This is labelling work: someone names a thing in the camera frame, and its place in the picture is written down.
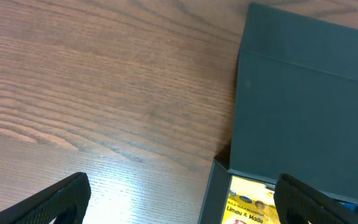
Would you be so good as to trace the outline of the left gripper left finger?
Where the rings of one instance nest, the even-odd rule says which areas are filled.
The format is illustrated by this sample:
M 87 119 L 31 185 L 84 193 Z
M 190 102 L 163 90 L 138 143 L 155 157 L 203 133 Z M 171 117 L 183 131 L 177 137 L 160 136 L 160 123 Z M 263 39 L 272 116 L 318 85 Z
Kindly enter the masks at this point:
M 88 176 L 76 172 L 0 212 L 0 224 L 82 224 L 91 197 Z

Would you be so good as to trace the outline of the yellow candy bag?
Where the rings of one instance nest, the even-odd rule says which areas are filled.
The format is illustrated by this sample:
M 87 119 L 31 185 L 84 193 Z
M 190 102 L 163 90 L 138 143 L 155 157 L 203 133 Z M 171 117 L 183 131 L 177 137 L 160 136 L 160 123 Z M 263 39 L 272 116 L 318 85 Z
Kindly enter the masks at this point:
M 265 183 L 232 176 L 221 224 L 280 224 L 274 193 Z

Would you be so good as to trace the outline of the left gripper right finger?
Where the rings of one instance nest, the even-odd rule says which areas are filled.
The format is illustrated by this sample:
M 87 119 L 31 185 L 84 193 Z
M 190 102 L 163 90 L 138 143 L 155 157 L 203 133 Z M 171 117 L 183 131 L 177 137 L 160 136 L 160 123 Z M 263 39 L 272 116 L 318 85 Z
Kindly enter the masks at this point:
M 281 224 L 358 224 L 358 205 L 349 210 L 288 174 L 280 175 L 273 197 Z

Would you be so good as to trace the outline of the dark green gift box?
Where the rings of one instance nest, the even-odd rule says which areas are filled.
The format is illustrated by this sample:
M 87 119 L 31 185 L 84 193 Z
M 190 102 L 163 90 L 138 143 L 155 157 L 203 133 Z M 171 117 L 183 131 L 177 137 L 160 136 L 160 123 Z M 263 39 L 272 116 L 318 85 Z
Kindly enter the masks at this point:
M 232 176 L 288 174 L 358 205 L 358 30 L 253 2 L 237 61 L 234 129 L 213 160 L 200 223 L 221 223 Z

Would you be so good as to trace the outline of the blue Oreo cookie pack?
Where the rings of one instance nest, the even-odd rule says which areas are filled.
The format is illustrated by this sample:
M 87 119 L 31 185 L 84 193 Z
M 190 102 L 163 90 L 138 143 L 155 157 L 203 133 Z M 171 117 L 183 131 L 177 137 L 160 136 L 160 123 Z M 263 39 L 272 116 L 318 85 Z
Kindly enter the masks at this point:
M 341 204 L 344 205 L 349 210 L 352 210 L 352 211 L 354 211 L 357 208 L 357 206 L 352 204 L 352 203 L 341 202 Z

